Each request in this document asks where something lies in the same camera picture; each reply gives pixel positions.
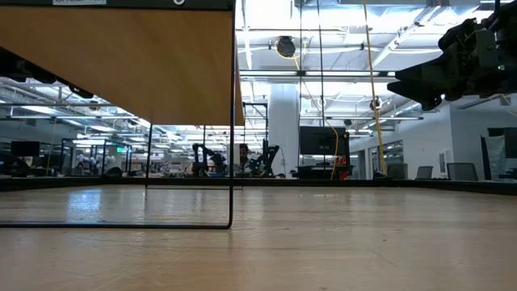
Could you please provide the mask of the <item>black monitor screen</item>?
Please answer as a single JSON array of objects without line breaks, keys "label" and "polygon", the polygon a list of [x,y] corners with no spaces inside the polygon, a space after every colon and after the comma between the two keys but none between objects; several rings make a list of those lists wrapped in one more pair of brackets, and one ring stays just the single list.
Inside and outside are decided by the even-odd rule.
[{"label": "black monitor screen", "polygon": [[348,155],[348,131],[345,128],[300,127],[300,153],[302,155]]}]

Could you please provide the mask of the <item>green three-compartment tray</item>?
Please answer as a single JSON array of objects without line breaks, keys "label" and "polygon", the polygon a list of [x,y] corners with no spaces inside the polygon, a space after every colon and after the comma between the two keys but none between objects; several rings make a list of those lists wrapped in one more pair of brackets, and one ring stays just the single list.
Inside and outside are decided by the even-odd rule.
[{"label": "green three-compartment tray", "polygon": [[152,126],[241,110],[236,0],[0,0],[0,77],[61,83]]}]

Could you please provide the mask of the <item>white pillar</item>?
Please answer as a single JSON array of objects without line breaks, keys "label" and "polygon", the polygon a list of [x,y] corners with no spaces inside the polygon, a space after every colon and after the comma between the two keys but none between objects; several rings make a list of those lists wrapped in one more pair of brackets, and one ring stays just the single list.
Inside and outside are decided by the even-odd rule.
[{"label": "white pillar", "polygon": [[268,140],[278,146],[279,152],[272,163],[275,175],[292,178],[291,171],[298,166],[299,154],[299,93],[295,83],[272,84],[268,100]]}]

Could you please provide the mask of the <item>person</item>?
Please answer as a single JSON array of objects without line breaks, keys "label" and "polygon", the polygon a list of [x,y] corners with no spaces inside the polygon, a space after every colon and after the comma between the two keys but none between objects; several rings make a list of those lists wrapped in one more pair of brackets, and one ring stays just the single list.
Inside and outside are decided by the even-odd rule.
[{"label": "person", "polygon": [[249,164],[249,147],[247,144],[239,145],[239,174],[241,177],[246,176],[246,168]]}]

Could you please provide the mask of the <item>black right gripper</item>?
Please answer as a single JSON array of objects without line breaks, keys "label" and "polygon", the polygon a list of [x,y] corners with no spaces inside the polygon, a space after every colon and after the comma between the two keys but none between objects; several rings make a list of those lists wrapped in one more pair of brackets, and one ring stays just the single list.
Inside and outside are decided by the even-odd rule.
[{"label": "black right gripper", "polygon": [[[498,62],[481,68],[475,51],[478,30],[492,31],[496,39]],[[419,103],[423,111],[437,108],[443,101],[464,95],[482,98],[517,93],[517,15],[499,16],[490,21],[466,19],[449,29],[439,40],[445,55],[395,73],[400,80],[387,89]]]}]

